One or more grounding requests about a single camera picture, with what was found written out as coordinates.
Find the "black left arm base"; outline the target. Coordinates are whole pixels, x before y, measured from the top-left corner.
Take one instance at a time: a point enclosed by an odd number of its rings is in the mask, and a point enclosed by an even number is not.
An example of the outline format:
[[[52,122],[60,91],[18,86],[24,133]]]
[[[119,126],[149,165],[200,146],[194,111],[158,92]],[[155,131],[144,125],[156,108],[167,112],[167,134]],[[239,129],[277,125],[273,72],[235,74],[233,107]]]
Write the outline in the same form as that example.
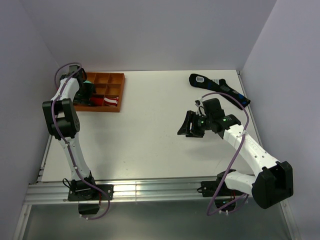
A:
[[[88,186],[83,181],[72,180],[69,183],[69,191],[67,200],[69,202],[78,201],[107,201],[113,199],[114,185],[112,184],[97,184],[97,188],[101,189],[105,194],[97,189]]]

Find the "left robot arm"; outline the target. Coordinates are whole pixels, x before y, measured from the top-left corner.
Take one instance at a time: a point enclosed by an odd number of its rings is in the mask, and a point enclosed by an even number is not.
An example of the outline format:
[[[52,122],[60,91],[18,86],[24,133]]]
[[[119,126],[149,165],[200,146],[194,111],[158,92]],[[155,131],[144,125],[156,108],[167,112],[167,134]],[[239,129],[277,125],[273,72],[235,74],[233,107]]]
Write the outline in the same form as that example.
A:
[[[80,120],[73,105],[76,93],[86,80],[86,74],[77,62],[65,64],[63,67],[68,67],[68,72],[61,76],[54,97],[42,103],[42,110],[49,134],[58,140],[63,148],[71,179],[83,182],[79,194],[86,200],[91,200],[96,197],[98,188],[82,153],[79,141]]]

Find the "red Santa sock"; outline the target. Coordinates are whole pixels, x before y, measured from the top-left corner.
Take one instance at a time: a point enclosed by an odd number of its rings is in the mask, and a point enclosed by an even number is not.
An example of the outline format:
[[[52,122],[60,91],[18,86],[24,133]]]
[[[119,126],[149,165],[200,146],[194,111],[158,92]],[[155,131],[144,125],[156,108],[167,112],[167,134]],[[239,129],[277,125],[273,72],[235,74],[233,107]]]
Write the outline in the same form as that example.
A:
[[[91,97],[90,103],[93,107],[101,107],[104,103],[104,97]]]

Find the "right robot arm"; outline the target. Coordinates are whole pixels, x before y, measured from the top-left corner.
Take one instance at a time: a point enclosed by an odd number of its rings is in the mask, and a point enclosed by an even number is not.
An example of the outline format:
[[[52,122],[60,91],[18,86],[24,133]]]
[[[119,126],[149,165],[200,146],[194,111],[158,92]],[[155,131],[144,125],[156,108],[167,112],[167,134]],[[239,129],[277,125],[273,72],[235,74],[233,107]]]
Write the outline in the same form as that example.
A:
[[[177,134],[187,138],[203,138],[212,131],[235,150],[227,169],[215,181],[203,182],[198,192],[211,197],[220,212],[235,208],[237,195],[252,196],[262,209],[267,209],[294,194],[293,168],[279,161],[255,141],[246,126],[233,114],[226,115],[217,98],[196,101],[198,111],[189,110]]]

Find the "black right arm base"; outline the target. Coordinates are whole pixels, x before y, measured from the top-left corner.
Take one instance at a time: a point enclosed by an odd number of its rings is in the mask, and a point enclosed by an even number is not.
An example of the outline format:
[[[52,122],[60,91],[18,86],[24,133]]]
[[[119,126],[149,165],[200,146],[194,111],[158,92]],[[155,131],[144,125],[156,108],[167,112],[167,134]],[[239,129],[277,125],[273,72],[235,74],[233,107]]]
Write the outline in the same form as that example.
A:
[[[197,188],[197,192],[202,194],[203,197],[212,197],[216,192],[219,186],[219,182],[217,180],[210,180],[210,181],[201,181],[200,187]],[[224,183],[220,190],[217,193],[218,197],[235,197],[241,196],[243,192],[238,190],[228,189],[226,184]]]

